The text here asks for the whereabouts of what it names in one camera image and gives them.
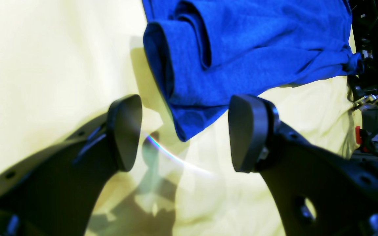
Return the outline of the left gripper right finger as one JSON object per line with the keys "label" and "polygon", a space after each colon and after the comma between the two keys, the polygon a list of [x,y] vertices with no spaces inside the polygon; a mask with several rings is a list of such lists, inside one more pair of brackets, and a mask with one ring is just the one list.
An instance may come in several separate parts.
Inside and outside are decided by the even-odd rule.
{"label": "left gripper right finger", "polygon": [[228,109],[234,170],[259,173],[287,236],[378,236],[378,178],[310,144],[273,103],[234,95]]}

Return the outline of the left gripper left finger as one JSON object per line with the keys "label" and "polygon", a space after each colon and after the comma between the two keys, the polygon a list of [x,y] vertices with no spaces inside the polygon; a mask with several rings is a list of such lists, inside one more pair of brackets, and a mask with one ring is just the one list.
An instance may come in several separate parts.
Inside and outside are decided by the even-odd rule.
{"label": "left gripper left finger", "polygon": [[82,236],[105,184],[135,164],[140,96],[0,174],[0,236]]}

